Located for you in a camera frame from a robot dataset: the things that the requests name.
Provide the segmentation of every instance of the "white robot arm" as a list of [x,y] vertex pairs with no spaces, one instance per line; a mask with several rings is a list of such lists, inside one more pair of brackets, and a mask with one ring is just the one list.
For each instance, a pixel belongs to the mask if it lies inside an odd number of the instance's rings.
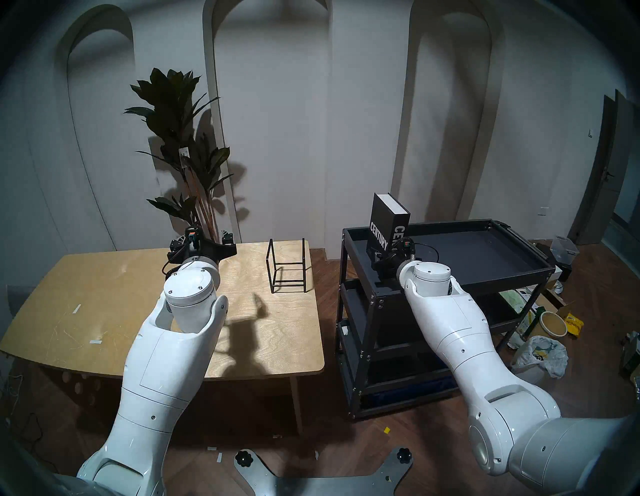
[[542,494],[580,488],[623,419],[563,419],[553,398],[514,376],[496,353],[482,310],[443,264],[397,272],[431,349],[468,406],[469,440],[487,474],[511,472]]
[[[173,428],[202,384],[228,309],[218,265],[190,257],[165,282],[124,365],[118,415],[105,444],[77,473],[123,496],[164,496]],[[171,331],[173,318],[182,333]]]

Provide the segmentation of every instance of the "plywood tabletop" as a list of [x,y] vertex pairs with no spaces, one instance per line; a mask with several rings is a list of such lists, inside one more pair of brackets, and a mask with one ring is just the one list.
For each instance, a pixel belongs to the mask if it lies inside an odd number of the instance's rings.
[[[205,379],[297,376],[324,368],[308,243],[306,293],[301,287],[271,293],[267,247],[238,244],[237,255],[220,262],[217,293],[229,298],[229,312]],[[278,262],[300,261],[301,241],[277,241],[275,251]],[[121,376],[131,343],[162,291],[166,253],[63,257],[22,306],[0,350],[61,369]],[[279,280],[301,278],[301,266],[290,267],[297,269],[279,270]]]

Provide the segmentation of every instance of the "white plastic bag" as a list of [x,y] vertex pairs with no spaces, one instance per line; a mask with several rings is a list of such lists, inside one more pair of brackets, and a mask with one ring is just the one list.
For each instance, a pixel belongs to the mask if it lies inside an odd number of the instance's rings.
[[518,375],[535,366],[558,379],[564,376],[568,362],[566,348],[560,342],[546,336],[531,336],[518,348],[511,362],[511,372]]

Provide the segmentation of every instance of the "book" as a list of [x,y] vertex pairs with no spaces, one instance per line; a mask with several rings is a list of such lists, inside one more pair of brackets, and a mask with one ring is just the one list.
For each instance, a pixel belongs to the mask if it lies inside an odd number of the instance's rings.
[[373,195],[367,253],[372,262],[384,258],[401,239],[411,214],[390,193]]

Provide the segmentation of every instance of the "black metal cart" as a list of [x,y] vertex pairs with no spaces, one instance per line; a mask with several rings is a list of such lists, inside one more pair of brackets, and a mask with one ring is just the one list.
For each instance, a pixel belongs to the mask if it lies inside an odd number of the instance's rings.
[[[367,227],[342,231],[336,354],[352,419],[450,396],[451,371],[429,348],[397,280],[381,280],[366,253]],[[492,334],[509,340],[554,272],[547,257],[493,220],[411,224],[416,257],[451,268],[484,312]],[[346,279],[347,256],[357,279]],[[500,291],[536,285],[517,314]]]

